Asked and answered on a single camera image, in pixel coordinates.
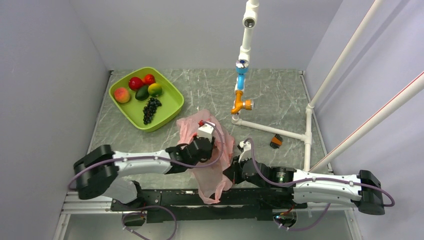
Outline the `pink plastic bag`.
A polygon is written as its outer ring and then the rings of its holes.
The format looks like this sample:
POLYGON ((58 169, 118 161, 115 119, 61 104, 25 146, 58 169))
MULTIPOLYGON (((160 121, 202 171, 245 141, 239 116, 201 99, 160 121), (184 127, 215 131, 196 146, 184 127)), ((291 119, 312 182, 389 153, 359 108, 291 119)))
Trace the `pink plastic bag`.
POLYGON ((202 201, 207 205, 217 204, 220 202, 223 191, 229 190, 233 185, 232 181, 223 175, 223 171, 231 164, 235 138, 229 134, 214 115, 207 109, 202 109, 195 114, 176 121, 180 137, 177 143, 190 143, 199 128, 200 121, 215 124, 218 132, 222 135, 222 140, 220 140, 216 131, 212 134, 215 137, 214 145, 216 147, 212 151, 211 161, 217 159, 220 151, 222 151, 222 155, 217 163, 208 167, 194 168, 190 172, 198 183, 198 194, 202 201))

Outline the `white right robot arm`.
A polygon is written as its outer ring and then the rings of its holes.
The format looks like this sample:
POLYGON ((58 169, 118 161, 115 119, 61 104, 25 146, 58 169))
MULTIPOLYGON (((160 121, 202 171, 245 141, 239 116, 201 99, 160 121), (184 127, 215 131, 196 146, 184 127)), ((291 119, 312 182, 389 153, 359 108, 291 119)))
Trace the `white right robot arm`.
POLYGON ((276 203, 287 208, 306 203, 356 207, 367 215, 385 214, 381 182, 368 170, 353 175, 326 175, 283 166, 267 166, 252 158, 234 158, 223 172, 233 184, 251 183, 275 191, 276 203))

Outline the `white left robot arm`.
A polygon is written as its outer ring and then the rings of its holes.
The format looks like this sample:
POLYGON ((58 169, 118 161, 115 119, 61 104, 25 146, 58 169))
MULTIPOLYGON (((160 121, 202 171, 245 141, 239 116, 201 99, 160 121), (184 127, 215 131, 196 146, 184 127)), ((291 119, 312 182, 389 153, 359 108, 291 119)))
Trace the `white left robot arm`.
POLYGON ((215 142, 213 136, 195 136, 190 143, 149 153, 120 152, 112 150, 108 144, 101 145, 74 163, 70 184, 75 185, 74 190, 81 200, 106 196, 137 210, 144 203, 141 187, 123 177, 183 173, 210 160, 215 142))

